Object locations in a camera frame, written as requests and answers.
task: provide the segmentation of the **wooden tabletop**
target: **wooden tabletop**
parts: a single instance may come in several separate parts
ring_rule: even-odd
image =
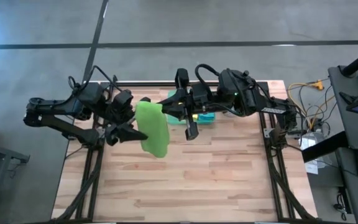
[[[283,81],[267,82],[272,96],[287,98]],[[130,89],[136,103],[145,96],[160,101],[173,88]],[[75,124],[91,128],[92,121]],[[169,125],[170,144],[163,159],[144,152],[137,141],[106,144],[94,221],[277,221],[258,114],[230,118],[216,113],[213,124],[198,128],[200,135],[186,141],[184,125]],[[72,141],[67,153],[79,147]],[[317,216],[301,152],[286,148],[283,156],[292,192]],[[86,149],[65,161],[52,218],[62,214],[78,193],[85,158]],[[282,192],[280,198],[287,214]]]

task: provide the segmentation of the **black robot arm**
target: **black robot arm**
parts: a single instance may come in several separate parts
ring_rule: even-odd
[[[100,143],[101,136],[104,136],[110,145],[118,141],[147,139],[145,134],[133,129],[134,112],[131,106],[133,99],[131,91],[120,89],[111,101],[112,93],[105,97],[106,89],[99,83],[88,81],[79,85],[74,81],[70,86],[73,92],[67,100],[31,98],[24,116],[25,124],[32,127],[53,128],[60,131],[66,138],[77,138],[80,143],[88,147]],[[95,128],[81,129],[55,117],[55,115],[70,115],[75,119],[85,121],[91,118],[92,113],[94,118],[103,118],[107,121],[100,127],[100,132]]]
[[[199,68],[205,68],[218,76],[216,91],[211,91],[200,77]],[[285,144],[286,133],[296,126],[297,111],[290,100],[269,97],[267,87],[262,88],[247,71],[226,69],[218,73],[209,65],[201,64],[196,67],[195,73],[200,81],[189,85],[187,70],[179,68],[175,76],[176,93],[159,102],[163,105],[163,113],[186,120],[187,140],[198,135],[193,114],[230,111],[237,116],[249,116],[255,112],[263,112],[277,116],[277,127],[269,132],[274,145]]]

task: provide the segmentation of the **green cloth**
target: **green cloth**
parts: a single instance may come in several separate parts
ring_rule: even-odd
[[[167,155],[169,131],[167,118],[162,113],[162,105],[140,101],[136,104],[135,119],[138,130],[148,138],[141,141],[142,149],[157,158]]]

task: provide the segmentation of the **concrete floor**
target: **concrete floor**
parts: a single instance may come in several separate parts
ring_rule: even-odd
[[[102,0],[0,0],[0,44],[90,44],[101,5]],[[279,40],[358,40],[358,1],[111,0],[99,42]],[[358,57],[358,45],[266,45],[98,49],[94,64],[120,80],[172,80],[178,67],[192,71],[208,63],[289,85],[326,78],[328,67]],[[30,97],[66,98],[67,76],[80,81],[89,54],[89,49],[0,50],[0,146],[31,155],[14,179],[5,179],[0,223],[50,218],[67,141],[51,129],[27,127],[22,118]],[[314,104],[322,94],[304,89],[303,100]],[[331,134],[343,130],[337,109],[329,123]],[[332,208],[335,188],[312,190],[319,217],[341,221]]]

